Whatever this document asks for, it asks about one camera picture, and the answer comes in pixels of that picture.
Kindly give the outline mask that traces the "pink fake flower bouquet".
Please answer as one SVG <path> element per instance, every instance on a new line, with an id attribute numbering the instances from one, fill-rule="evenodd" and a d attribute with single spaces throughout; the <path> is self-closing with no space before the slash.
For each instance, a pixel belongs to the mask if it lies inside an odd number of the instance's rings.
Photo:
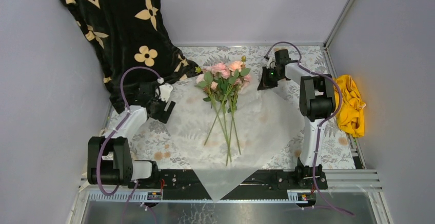
<path id="1" fill-rule="evenodd" d="M 195 67 L 198 74 L 195 86 L 200 88 L 215 112 L 215 118 L 208 131 L 204 145 L 207 144 L 216 122 L 219 122 L 226 143 L 226 162 L 232 162 L 231 141 L 235 136 L 238 152 L 241 153 L 240 140 L 235 122 L 235 112 L 238 109 L 239 93 L 251 83 L 251 69 L 246 66 L 247 57 L 231 63 L 217 63 L 209 68 Z"/>

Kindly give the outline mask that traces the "white translucent wrapping paper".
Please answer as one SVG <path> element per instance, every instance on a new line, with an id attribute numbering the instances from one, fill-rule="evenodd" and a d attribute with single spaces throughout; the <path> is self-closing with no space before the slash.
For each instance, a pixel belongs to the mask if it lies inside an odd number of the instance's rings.
<path id="1" fill-rule="evenodd" d="M 268 163 L 304 129 L 296 105 L 258 90 L 259 57 L 212 58 L 205 74 L 174 84 L 166 128 L 212 201 Z"/>

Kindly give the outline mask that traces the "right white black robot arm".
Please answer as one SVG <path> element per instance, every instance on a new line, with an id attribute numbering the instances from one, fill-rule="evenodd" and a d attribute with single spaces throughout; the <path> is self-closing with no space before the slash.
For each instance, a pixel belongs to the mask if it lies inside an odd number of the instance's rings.
<path id="1" fill-rule="evenodd" d="M 299 109 L 304 117 L 304 142 L 296 167 L 287 178 L 278 177 L 279 184 L 309 189 L 326 181 L 320 160 L 322 126 L 336 111 L 334 80 L 330 74 L 314 73 L 292 60 L 288 50 L 277 50 L 274 60 L 262 68 L 258 90 L 272 89 L 282 79 L 300 86 Z"/>

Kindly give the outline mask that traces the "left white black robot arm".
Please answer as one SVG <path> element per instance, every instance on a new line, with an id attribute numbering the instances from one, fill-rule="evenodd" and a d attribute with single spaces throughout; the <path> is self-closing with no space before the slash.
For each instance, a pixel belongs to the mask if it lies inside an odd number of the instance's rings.
<path id="1" fill-rule="evenodd" d="M 166 123 L 175 106 L 170 95 L 173 86 L 144 84 L 139 88 L 138 97 L 121 113 L 121 121 L 102 136 L 88 141 L 87 179 L 92 185 L 126 186 L 134 179 L 148 189 L 159 183 L 156 164 L 149 161 L 133 161 L 129 141 L 149 119 Z"/>

